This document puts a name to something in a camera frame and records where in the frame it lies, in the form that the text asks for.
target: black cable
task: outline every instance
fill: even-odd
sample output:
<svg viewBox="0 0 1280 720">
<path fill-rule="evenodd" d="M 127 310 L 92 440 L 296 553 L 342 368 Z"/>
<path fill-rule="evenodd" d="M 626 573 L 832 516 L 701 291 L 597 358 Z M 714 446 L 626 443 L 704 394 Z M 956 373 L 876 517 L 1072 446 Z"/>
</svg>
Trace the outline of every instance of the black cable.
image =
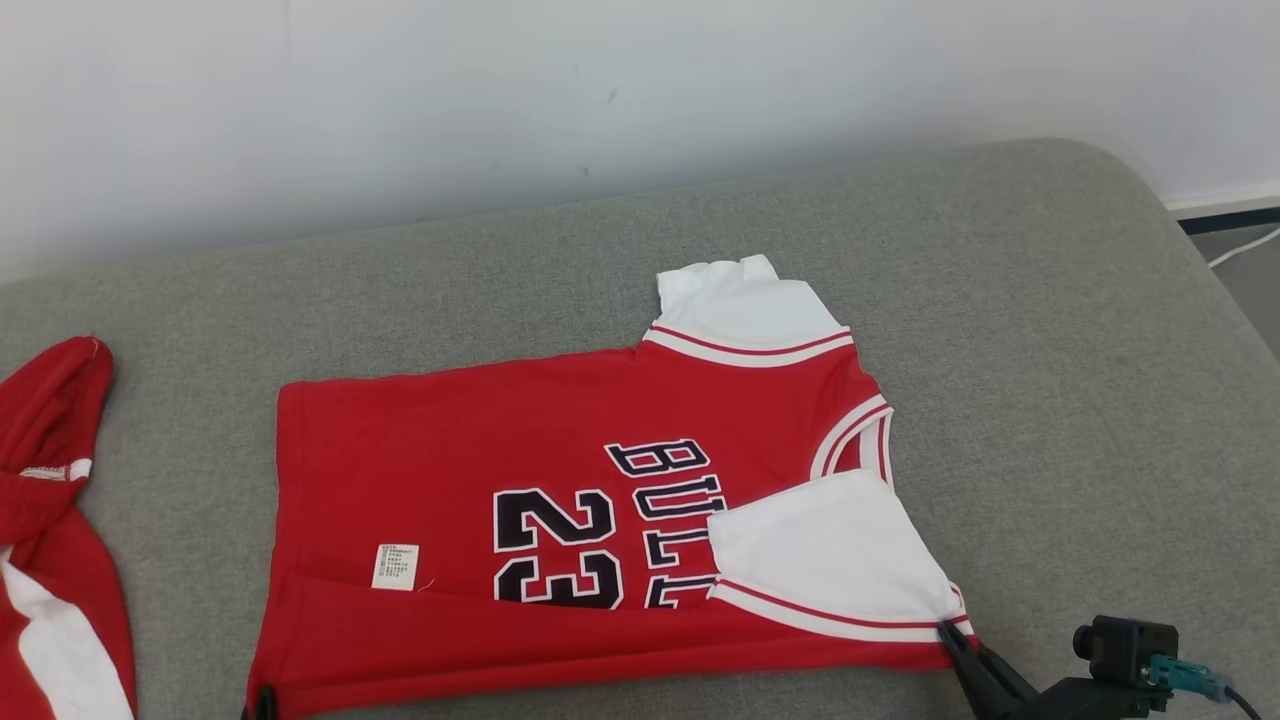
<svg viewBox="0 0 1280 720">
<path fill-rule="evenodd" d="M 1226 694 L 1226 697 L 1234 700 L 1235 705 L 1239 705 L 1240 710 L 1243 710 L 1245 715 L 1248 715 L 1253 720 L 1262 720 L 1262 716 L 1258 715 L 1258 711 L 1253 710 L 1253 706 L 1249 705 L 1249 701 L 1247 701 L 1243 697 L 1240 697 L 1240 693 L 1235 692 L 1235 688 L 1230 688 L 1230 687 L 1226 688 L 1224 691 L 1224 694 Z"/>
</svg>

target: red basketball jersey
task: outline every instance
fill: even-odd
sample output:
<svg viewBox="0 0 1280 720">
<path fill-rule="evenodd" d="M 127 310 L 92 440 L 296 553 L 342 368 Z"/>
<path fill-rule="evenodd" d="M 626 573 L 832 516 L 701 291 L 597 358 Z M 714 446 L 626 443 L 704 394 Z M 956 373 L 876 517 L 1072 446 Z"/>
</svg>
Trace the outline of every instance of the red basketball jersey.
<svg viewBox="0 0 1280 720">
<path fill-rule="evenodd" d="M 763 258 L 659 287 L 635 348 L 282 389 L 251 700 L 946 665 L 849 329 Z"/>
<path fill-rule="evenodd" d="M 111 383 L 74 337 L 0 382 L 0 717 L 132 720 L 133 646 L 115 564 L 76 507 Z"/>
</svg>

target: red stripe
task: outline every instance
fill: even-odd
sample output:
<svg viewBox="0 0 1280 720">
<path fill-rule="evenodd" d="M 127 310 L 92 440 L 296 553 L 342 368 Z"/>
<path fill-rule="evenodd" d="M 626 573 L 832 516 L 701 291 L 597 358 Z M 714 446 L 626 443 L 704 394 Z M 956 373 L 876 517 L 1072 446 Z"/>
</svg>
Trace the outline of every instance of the red stripe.
<svg viewBox="0 0 1280 720">
<path fill-rule="evenodd" d="M 845 428 L 845 432 L 840 433 L 840 437 L 837 437 L 836 442 L 831 446 L 831 452 L 827 455 L 827 460 L 824 460 L 823 464 L 822 464 L 822 474 L 829 475 L 829 474 L 832 474 L 832 473 L 836 471 L 835 462 L 840 462 L 840 457 L 836 456 L 836 454 L 842 450 L 840 446 L 841 446 L 842 442 L 845 442 L 845 438 L 849 437 L 849 433 L 851 433 L 854 430 L 864 430 L 864 429 L 867 429 L 867 428 L 861 428 L 860 425 L 863 423 L 865 423 L 869 418 L 874 416 L 877 413 L 883 413 L 887 409 L 888 409 L 888 402 L 886 402 L 883 405 L 878 405 L 874 409 L 868 410 L 867 414 L 863 415 L 861 418 L 859 418 L 852 425 L 849 425 L 847 428 Z"/>
<path fill-rule="evenodd" d="M 881 623 L 881 621 L 877 621 L 877 620 L 856 620 L 856 619 L 852 619 L 852 618 L 845 618 L 844 615 L 832 615 L 831 612 L 823 612 L 820 610 L 813 610 L 810 607 L 804 607 L 803 605 L 796 605 L 794 602 L 787 602 L 785 600 L 780 600 L 780 598 L 764 594 L 764 593 L 754 591 L 751 588 L 745 588 L 745 587 L 742 587 L 742 585 L 740 585 L 740 584 L 737 584 L 737 583 L 735 583 L 732 580 L 726 580 L 723 578 L 721 578 L 721 580 L 719 580 L 718 584 L 728 585 L 728 587 L 731 587 L 731 588 L 733 588 L 733 589 L 736 589 L 739 592 L 744 592 L 744 593 L 746 593 L 746 594 L 749 594 L 751 597 L 758 597 L 758 598 L 760 598 L 763 601 L 772 602 L 773 605 L 780 605 L 782 607 L 786 607 L 787 610 L 795 610 L 796 612 L 803 612 L 805 615 L 813 615 L 814 618 L 822 618 L 824 620 L 835 620 L 836 623 L 845 623 L 846 625 L 860 625 L 863 628 L 884 628 L 884 629 L 890 629 L 890 630 L 893 630 L 893 629 L 911 630 L 911 629 L 924 629 L 924 628 L 937 628 L 938 626 L 937 623 Z M 957 618 L 952 618 L 951 620 L 954 623 L 959 624 L 959 623 L 968 621 L 969 616 L 968 615 L 960 615 Z"/>
<path fill-rule="evenodd" d="M 709 347 L 712 350 L 719 350 L 721 352 L 733 352 L 733 354 L 737 354 L 737 355 L 786 355 L 788 352 L 797 352 L 800 350 L 806 350 L 806 348 L 813 347 L 815 345 L 822 345 L 824 342 L 831 342 L 833 340 L 840 340 L 842 337 L 850 337 L 849 331 L 841 331 L 841 332 L 838 332 L 838 333 L 836 333 L 836 334 L 833 334 L 831 337 L 824 337 L 822 340 L 815 340 L 813 342 L 806 342 L 804 345 L 797 345 L 795 347 L 783 347 L 782 350 L 741 350 L 741 348 L 737 348 L 737 347 L 727 347 L 727 346 L 723 346 L 723 345 L 716 345 L 714 342 L 707 342 L 705 340 L 699 340 L 699 338 L 696 338 L 694 336 L 687 336 L 685 333 L 676 332 L 676 331 L 672 331 L 672 329 L 668 329 L 668 328 L 663 328 L 663 327 L 659 327 L 659 325 L 650 325 L 649 329 L 657 331 L 659 333 L 667 333 L 669 336 L 678 337 L 680 340 L 687 340 L 689 342 L 692 342 L 694 345 L 700 345 L 703 347 Z"/>
</svg>

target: wall baseboard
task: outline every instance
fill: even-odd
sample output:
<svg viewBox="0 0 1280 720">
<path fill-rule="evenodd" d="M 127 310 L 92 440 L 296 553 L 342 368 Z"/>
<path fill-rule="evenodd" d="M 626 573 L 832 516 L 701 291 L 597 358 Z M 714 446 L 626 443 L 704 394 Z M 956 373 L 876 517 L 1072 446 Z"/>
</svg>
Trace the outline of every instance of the wall baseboard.
<svg viewBox="0 0 1280 720">
<path fill-rule="evenodd" d="M 1248 195 L 1224 195 L 1217 197 L 1197 197 L 1192 200 L 1175 200 L 1165 202 L 1169 214 L 1175 220 L 1190 220 L 1194 218 L 1207 218 L 1211 215 L 1229 215 L 1233 213 L 1251 213 L 1254 210 L 1270 210 L 1280 208 L 1280 187 L 1271 187 L 1263 192 L 1249 192 Z"/>
</svg>

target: gray cushion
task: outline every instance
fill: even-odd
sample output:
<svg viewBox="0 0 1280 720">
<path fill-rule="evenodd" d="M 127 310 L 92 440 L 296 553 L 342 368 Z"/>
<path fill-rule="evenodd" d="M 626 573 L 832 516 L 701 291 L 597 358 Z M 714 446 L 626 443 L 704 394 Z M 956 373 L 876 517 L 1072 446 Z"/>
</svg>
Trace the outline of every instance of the gray cushion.
<svg viewBox="0 0 1280 720">
<path fill-rule="evenodd" d="M 1030 141 L 0 288 L 0 372 L 78 333 L 115 351 L 81 503 L 120 566 L 143 719 L 237 716 L 282 384 L 630 345 L 654 273 L 753 252 L 852 325 L 897 407 L 902 502 L 1032 683 L 1085 671 L 1094 614 L 1138 616 L 1280 715 L 1280 365 L 1129 170 Z M 841 667 L 342 716 L 969 715 L 950 674 Z"/>
</svg>

